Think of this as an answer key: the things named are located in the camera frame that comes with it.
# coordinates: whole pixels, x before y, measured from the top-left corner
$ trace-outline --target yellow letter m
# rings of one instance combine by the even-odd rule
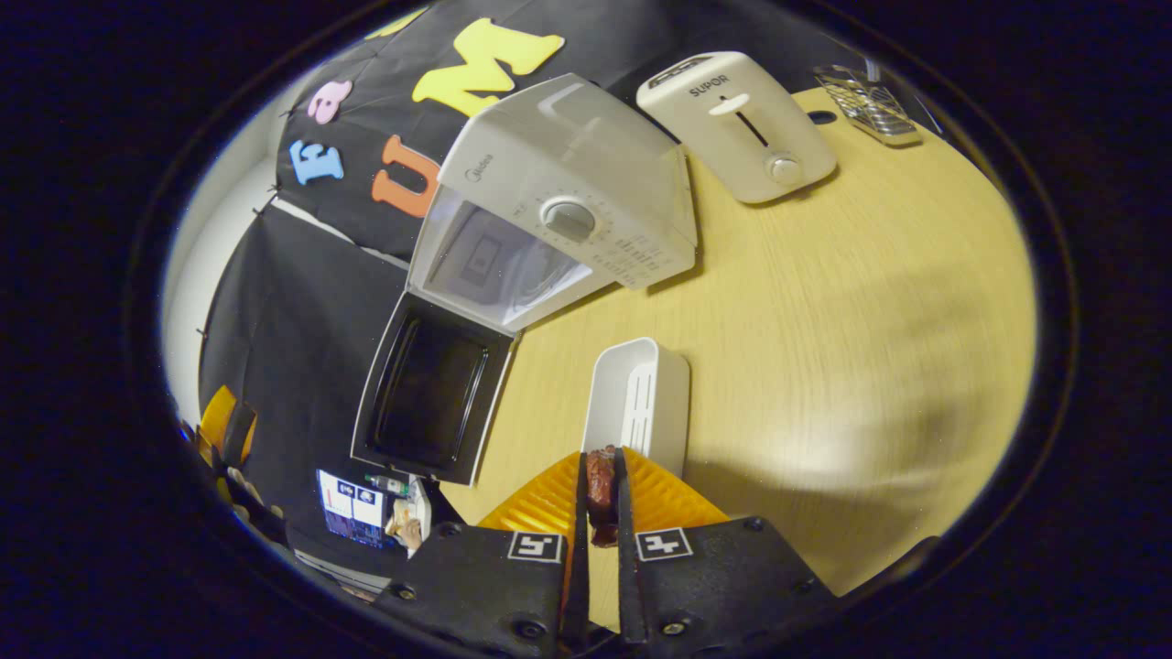
[[[411,100],[431,98],[472,116],[500,98],[476,96],[471,90],[510,91],[516,87],[497,60],[512,67],[513,74],[527,75],[565,42],[565,39],[553,34],[534,36],[495,26],[491,19],[479,19],[457,34],[452,42],[465,63],[423,74],[415,84]]]

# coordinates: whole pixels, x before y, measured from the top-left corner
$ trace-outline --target piece of meat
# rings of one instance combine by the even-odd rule
[[[614,546],[619,543],[619,515],[614,508],[614,446],[586,454],[586,511],[594,526],[594,546]]]

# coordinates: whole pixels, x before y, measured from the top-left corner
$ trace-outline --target wooden table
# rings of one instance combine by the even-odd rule
[[[796,94],[834,110],[822,89]],[[836,595],[965,511],[1021,414],[1036,340],[1014,213],[952,147],[891,149],[820,125],[839,169],[781,201],[732,199],[696,158],[696,267],[616,285],[522,339],[476,487],[479,521],[581,444],[594,360],[652,337],[691,366],[684,480],[771,521]],[[615,550],[591,550],[591,618],[616,629]]]

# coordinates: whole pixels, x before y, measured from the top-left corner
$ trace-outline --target white box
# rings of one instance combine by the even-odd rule
[[[683,477],[691,371],[643,337],[611,346],[594,362],[582,453],[627,447]]]

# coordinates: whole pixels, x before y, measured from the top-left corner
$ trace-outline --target oven window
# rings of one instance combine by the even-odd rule
[[[409,318],[384,373],[379,421],[368,448],[435,468],[459,455],[488,346],[459,327]]]

